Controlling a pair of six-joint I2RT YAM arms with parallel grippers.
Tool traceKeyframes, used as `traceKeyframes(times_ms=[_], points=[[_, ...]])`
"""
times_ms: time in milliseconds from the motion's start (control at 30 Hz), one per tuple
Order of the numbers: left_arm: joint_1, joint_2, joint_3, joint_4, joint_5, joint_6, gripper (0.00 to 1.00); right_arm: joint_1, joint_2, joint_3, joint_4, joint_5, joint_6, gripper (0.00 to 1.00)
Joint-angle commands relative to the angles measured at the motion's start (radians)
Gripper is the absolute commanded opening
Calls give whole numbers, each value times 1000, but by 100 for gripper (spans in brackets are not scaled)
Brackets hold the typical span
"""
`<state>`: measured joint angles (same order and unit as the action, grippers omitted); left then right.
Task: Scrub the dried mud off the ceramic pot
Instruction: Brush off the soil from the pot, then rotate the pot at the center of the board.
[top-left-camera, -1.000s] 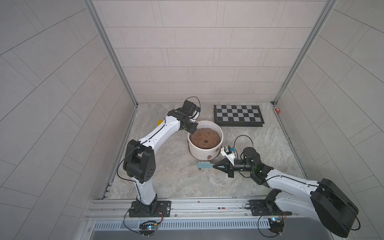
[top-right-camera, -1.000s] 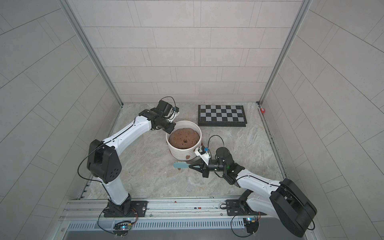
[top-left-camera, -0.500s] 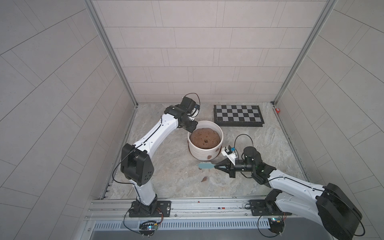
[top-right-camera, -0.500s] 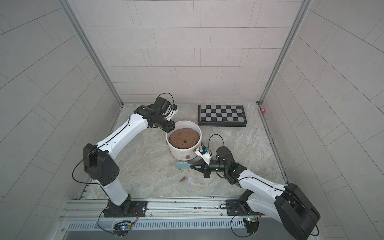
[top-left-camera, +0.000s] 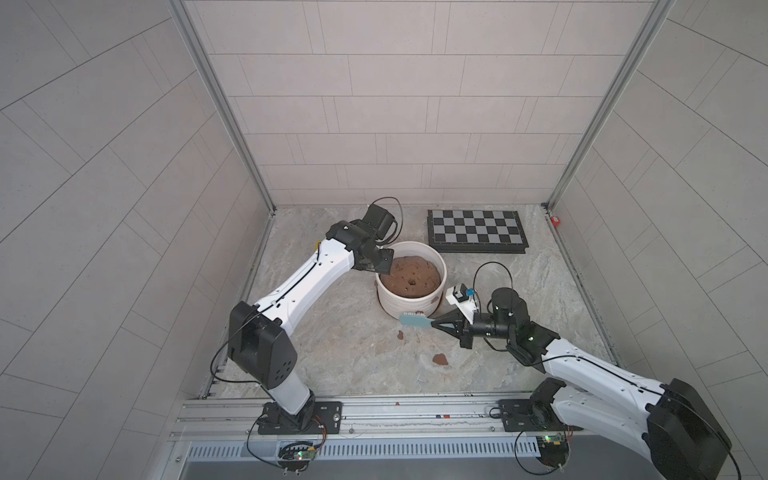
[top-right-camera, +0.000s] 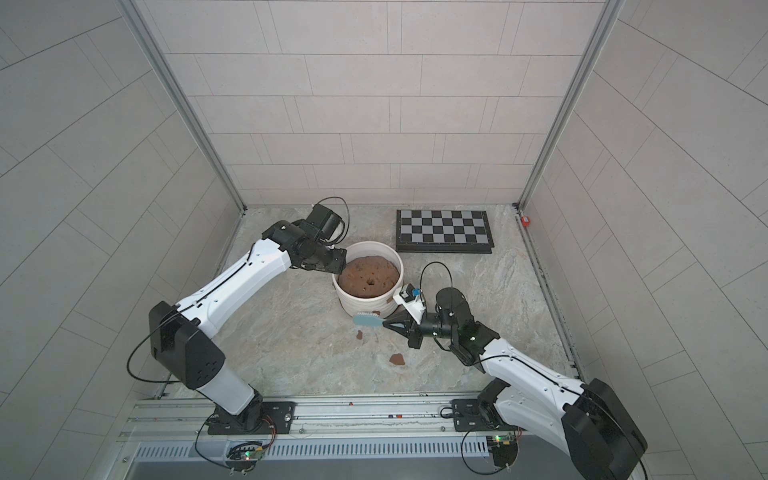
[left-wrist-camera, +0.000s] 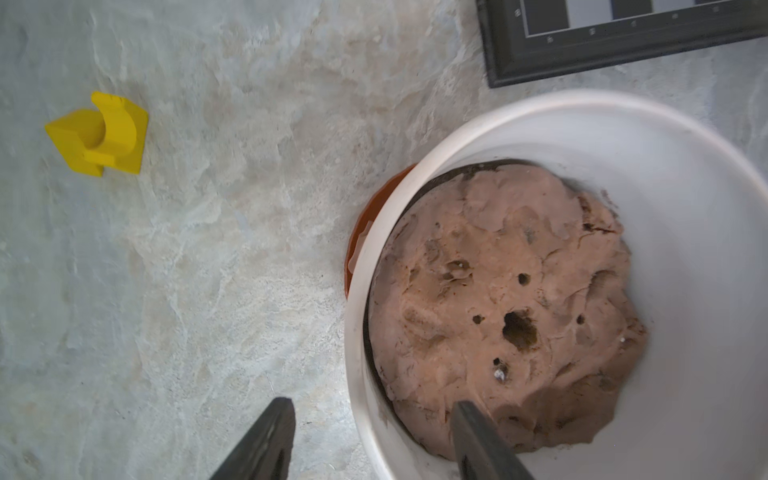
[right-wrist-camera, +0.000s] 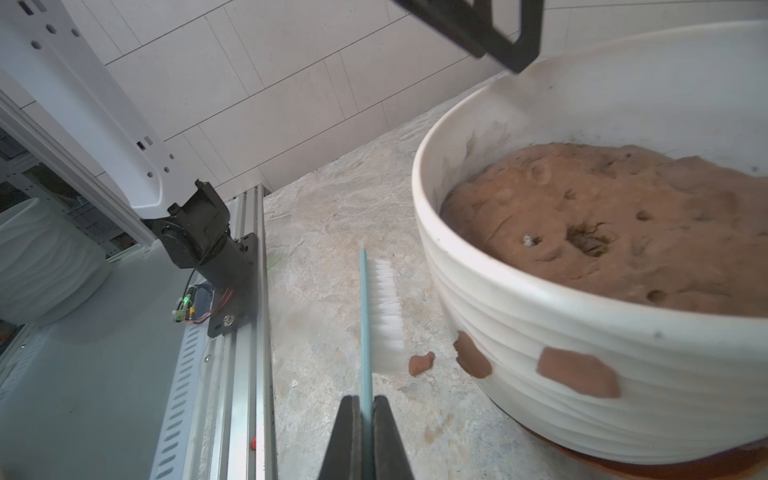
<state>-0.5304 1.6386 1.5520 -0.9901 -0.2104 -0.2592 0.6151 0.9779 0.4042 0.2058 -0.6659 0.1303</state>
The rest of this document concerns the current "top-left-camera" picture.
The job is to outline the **teal scrubbing brush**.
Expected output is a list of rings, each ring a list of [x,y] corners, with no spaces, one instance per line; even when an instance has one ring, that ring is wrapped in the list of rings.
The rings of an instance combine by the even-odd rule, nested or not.
[[[423,313],[404,312],[399,316],[398,320],[403,326],[426,329],[432,328],[432,319],[425,316]]]

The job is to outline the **white ceramic pot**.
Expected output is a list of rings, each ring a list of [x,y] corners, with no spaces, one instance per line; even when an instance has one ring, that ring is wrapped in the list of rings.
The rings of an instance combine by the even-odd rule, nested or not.
[[[402,314],[434,314],[444,295],[447,267],[431,246],[403,241],[391,246],[389,274],[377,274],[375,287],[382,309],[398,320]]]

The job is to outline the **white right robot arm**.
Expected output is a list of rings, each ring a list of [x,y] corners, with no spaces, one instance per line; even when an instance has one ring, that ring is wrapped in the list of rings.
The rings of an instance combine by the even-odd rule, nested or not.
[[[459,285],[446,293],[453,310],[431,325],[469,349],[501,339],[520,364],[547,378],[530,400],[541,430],[579,427],[635,451],[666,479],[716,479],[732,442],[699,392],[674,378],[664,383],[626,371],[532,321],[510,287],[482,304]]]

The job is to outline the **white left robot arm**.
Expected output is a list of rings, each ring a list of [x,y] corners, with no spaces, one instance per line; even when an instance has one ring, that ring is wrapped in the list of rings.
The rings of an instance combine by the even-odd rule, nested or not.
[[[230,313],[228,359],[262,387],[277,408],[282,429],[303,432],[315,424],[314,393],[294,372],[298,354],[291,335],[325,291],[351,270],[388,274],[399,224],[386,208],[371,204],[361,219],[339,221],[310,257],[270,294]]]

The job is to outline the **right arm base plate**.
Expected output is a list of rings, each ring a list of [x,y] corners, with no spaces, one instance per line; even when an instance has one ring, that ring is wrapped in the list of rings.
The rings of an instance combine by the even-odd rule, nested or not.
[[[505,432],[568,431],[568,426],[559,419],[550,404],[528,399],[502,399],[497,407]]]

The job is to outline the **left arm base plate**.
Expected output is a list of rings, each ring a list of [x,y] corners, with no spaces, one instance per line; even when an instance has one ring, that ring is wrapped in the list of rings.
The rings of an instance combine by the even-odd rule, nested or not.
[[[338,434],[342,408],[342,402],[317,401],[310,398],[297,414],[292,415],[276,402],[268,402],[257,419],[257,433],[259,435]]]

